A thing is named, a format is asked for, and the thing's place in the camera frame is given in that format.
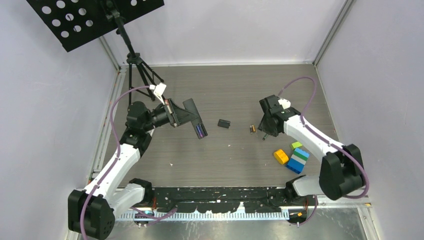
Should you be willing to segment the black remote battery cover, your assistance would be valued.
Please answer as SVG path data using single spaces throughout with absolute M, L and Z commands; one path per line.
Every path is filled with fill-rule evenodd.
M 219 119 L 217 123 L 218 127 L 228 129 L 231 126 L 231 122 L 224 119 Z

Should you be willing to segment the blue purple battery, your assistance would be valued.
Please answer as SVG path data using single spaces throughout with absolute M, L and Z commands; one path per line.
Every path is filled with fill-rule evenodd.
M 199 139 L 202 139 L 204 137 L 204 135 L 203 135 L 201 126 L 200 125 L 197 125 L 196 126 L 196 130 L 197 130 L 197 133 L 199 135 Z

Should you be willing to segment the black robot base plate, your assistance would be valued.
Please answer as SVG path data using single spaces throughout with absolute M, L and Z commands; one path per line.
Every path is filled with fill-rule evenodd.
M 282 207 L 295 207 L 302 214 L 314 206 L 312 196 L 288 196 L 284 188 L 262 187 L 156 187 L 147 200 L 136 207 L 146 207 L 167 213 L 225 214 L 235 213 L 240 207 L 248 214 L 276 213 Z

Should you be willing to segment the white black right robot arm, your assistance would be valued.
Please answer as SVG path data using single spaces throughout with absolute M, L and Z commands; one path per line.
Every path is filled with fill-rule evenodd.
M 286 134 L 294 138 L 320 162 L 319 175 L 302 175 L 286 183 L 288 203 L 299 205 L 308 195 L 325 195 L 335 201 L 359 199 L 368 193 L 370 182 L 356 145 L 345 145 L 328 137 L 284 98 L 270 95 L 259 104 L 263 111 L 260 131 L 273 137 Z

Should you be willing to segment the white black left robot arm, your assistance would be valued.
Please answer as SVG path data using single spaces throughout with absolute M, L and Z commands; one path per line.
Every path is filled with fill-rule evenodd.
M 132 179 L 124 189 L 117 188 L 124 176 L 148 149 L 155 129 L 170 124 L 179 127 L 190 122 L 199 139 L 208 134 L 193 99 L 179 107 L 169 98 L 150 110 L 141 101 L 127 108 L 125 131 L 117 143 L 114 155 L 100 173 L 82 190 L 68 196 L 69 230 L 97 240 L 105 240 L 115 221 L 136 204 L 148 207 L 153 202 L 152 184 Z

